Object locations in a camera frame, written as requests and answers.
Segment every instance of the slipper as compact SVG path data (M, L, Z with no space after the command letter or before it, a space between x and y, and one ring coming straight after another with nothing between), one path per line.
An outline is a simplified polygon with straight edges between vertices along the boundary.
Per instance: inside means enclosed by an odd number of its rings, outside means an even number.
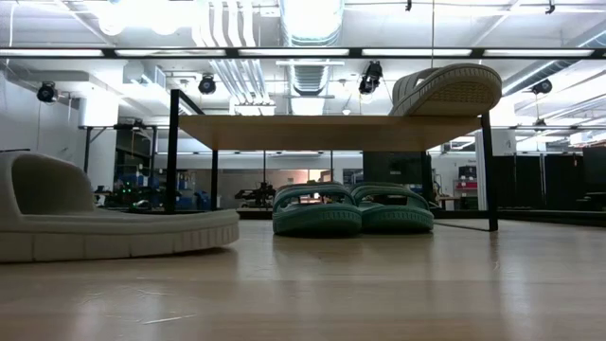
M0 153L0 261L99 260L203 250L239 237L235 210L146 215L95 207L86 174L37 153Z
M477 117L494 108L502 81L492 68L456 63L429 68L399 79L391 116Z
M362 216L348 190L339 183L288 185L274 200L274 233L324 237L357 235Z
M427 201L403 185L361 183L351 190L364 233L419 233L434 228Z

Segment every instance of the white wall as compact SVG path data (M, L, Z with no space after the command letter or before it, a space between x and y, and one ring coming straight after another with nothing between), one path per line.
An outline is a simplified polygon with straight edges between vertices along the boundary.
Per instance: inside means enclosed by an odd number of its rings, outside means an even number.
M118 100L108 93L99 92L80 100L80 123L86 126L111 126L117 123ZM88 178L93 188L114 186L116 164L116 131L107 130L90 146Z
M78 123L78 110L41 103L0 73L0 150L30 149L82 167L85 133Z

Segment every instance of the pole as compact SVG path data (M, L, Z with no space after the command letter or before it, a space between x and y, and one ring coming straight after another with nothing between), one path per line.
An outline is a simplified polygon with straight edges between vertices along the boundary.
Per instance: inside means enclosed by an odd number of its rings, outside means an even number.
M177 197L177 143L179 139L179 91L170 90L169 155L165 210L174 213Z
M497 216L496 190L494 185L494 173L492 172L492 131L490 130L490 113L482 115L482 144L484 146L484 178L486 179L486 204L489 213L489 231L499 229Z
M330 181L334 181L334 166L332 164L332 151L330 151Z
M210 173L210 210L217 210L217 188L219 180L219 151L212 151L212 170Z
M91 152L91 132L93 127L86 127L86 146L84 147L84 172L88 174L88 156Z
M263 151L263 183L267 181L267 159L265 156L265 151Z
M434 179L432 177L432 161L427 152L420 153L420 184L423 198L428 202L435 202Z
M153 127L153 137L151 138L151 153L150 153L150 187L153 187L155 178L155 146L158 140L158 127Z

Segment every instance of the white slipper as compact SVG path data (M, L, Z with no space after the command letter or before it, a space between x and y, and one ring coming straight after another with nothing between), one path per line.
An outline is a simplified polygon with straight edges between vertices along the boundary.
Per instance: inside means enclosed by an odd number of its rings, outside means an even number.
M96 208L78 167L0 153L0 261L97 260L202 250L239 237L235 210L185 215Z

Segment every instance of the ceiling beam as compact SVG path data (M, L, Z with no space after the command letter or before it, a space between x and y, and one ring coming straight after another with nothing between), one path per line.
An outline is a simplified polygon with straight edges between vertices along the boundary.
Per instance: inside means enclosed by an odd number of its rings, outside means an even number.
M512 10L519 8L522 5L522 1L523 0L515 0L505 10L512 11ZM492 19L492 22L486 26L486 29L483 29L480 34L471 38L470 45L471 46L480 45L480 43L482 43L482 41L484 39L486 39L486 37L488 37L497 27L499 27L501 24L503 24L503 22L505 22L510 15L511 14L504 14L504 15L501 15L499 17Z
M107 44L108 46L116 46L114 42L110 41L98 28L93 27L88 21L82 18L78 13L74 12L74 9L71 8L71 5L67 5L63 2L63 0L55 0L57 6L61 9L65 9L67 14L71 15L76 21L78 21L82 26L88 29L93 35L99 38L102 42Z

